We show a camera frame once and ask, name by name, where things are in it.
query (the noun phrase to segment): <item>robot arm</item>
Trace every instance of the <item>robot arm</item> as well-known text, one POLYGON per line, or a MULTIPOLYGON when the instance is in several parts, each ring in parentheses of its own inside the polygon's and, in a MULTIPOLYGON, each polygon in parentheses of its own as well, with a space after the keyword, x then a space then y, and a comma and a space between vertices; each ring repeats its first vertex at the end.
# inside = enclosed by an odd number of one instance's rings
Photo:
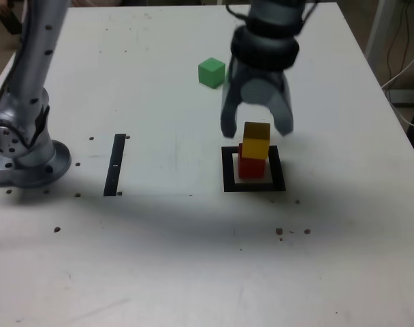
POLYGON ((238 27, 232 40, 232 59, 222 97, 221 129, 225 137, 236 133, 240 103, 260 104, 274 117, 281 135, 293 131, 289 86, 283 73, 298 55, 295 36, 301 32, 319 1, 302 20, 305 0, 254 0, 248 16, 233 13, 246 25, 238 27))
MULTIPOLYGON (((51 58, 70 0, 29 0, 22 46, 0 89, 0 186, 39 187, 68 170, 67 147, 48 133, 49 98, 44 88, 51 58)), ((291 67, 299 51, 295 36, 305 0, 253 0, 246 25, 232 40, 229 76, 223 88, 221 129, 236 133, 236 112, 241 102, 269 108, 276 129, 292 132, 289 88, 283 70, 291 67)))
POLYGON ((22 45, 0 89, 0 186, 39 187, 67 171, 64 144, 52 141, 44 82, 70 0, 29 0, 22 45))

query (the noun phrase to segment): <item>floor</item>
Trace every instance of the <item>floor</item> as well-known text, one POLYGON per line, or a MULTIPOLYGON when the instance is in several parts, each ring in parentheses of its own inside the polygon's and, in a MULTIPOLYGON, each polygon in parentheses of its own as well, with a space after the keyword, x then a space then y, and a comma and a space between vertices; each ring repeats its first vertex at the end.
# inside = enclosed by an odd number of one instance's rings
MULTIPOLYGON (((338 0, 338 4, 345 15, 349 26, 351 27, 354 36, 360 45, 362 50, 365 49, 370 29, 372 27, 373 17, 377 10, 378 0, 338 0)), ((400 8, 402 5, 402 0, 400 0, 399 8, 397 8, 397 13, 400 13, 400 8)), ((16 3, 14 8, 15 14, 20 17, 22 12, 22 3, 16 3)), ((414 57, 414 3, 409 10, 410 22, 411 22, 411 44, 409 47, 409 53, 407 54, 407 62, 414 57)), ((395 15, 393 27, 390 31, 389 41, 393 37, 396 27, 398 26, 398 17, 399 14, 395 15)), ((402 61, 402 56, 404 52, 404 46, 406 42, 405 32, 400 34, 398 42, 395 44, 392 51, 391 62, 393 63, 393 69, 396 71, 400 62, 402 61)), ((13 55, 14 51, 17 49, 19 43, 18 36, 10 35, 0 22, 0 73, 5 67, 6 63, 9 61, 10 57, 13 55)), ((377 79, 380 83, 385 82, 388 79, 388 70, 385 58, 382 58, 381 64, 377 70, 377 79)), ((414 89, 414 69, 412 69, 408 74, 405 74, 402 78, 399 78, 396 88, 408 88, 414 89)), ((402 109, 407 117, 413 116, 414 108, 402 109)))

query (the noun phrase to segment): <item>white table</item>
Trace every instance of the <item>white table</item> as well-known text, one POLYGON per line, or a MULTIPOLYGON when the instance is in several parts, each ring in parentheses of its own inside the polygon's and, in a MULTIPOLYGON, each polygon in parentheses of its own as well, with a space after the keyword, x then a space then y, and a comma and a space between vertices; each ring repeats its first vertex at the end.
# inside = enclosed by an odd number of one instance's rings
POLYGON ((221 91, 197 82, 236 24, 217 6, 69 11, 46 88, 73 165, 0 189, 0 326, 414 326, 414 151, 336 4, 286 73, 287 191, 223 193, 221 146, 272 123, 242 105, 226 140, 221 91), (118 133, 123 196, 105 198, 118 133))

